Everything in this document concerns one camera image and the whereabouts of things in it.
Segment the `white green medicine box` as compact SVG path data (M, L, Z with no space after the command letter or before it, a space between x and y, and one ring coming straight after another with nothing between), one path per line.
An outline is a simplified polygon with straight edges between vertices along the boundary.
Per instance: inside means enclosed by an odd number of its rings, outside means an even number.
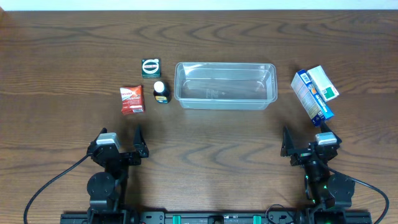
M307 74L325 102L333 100L340 95L321 65L308 70Z

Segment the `red white medicine box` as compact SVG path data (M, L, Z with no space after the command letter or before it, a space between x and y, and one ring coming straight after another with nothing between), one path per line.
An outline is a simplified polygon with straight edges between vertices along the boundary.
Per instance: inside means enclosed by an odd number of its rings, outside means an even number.
M139 86L125 86L120 89L123 115L143 113L144 112L144 97L143 87Z

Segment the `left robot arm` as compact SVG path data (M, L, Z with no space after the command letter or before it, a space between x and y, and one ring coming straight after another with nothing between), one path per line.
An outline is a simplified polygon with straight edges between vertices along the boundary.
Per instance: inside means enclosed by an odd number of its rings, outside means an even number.
M119 152L120 141L116 133L103 128L90 142L86 155L104 168L94 174L87 183L90 195L88 223L139 223L139 214L125 204L129 168L141 165L149 157L141 127L134 133L132 152Z

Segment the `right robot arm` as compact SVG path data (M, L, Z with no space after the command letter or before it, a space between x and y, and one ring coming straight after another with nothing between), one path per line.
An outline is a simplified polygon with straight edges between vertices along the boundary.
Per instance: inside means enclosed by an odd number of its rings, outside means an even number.
M290 158L290 165L305 172L305 194L313 207L299 211L294 223L346 223L345 209L352 206L355 183L342 174L331 174L328 161L338 155L342 140L324 123L314 142L297 148L287 127L283 128L280 155Z

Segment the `blue fever patch box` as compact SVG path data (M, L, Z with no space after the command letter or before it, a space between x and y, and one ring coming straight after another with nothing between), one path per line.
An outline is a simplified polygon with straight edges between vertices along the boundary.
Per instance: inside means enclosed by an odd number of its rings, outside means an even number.
M290 86L315 127L334 117L334 113L315 88L306 70L299 70Z

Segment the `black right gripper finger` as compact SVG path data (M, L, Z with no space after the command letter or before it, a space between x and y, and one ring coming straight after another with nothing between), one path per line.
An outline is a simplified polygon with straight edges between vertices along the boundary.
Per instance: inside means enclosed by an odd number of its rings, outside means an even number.
M337 144L341 144L342 140L327 126L325 122L322 121L320 125L321 133L332 132L337 138Z
M294 143L286 126L283 128L283 140L280 154L281 156L291 156L294 152Z

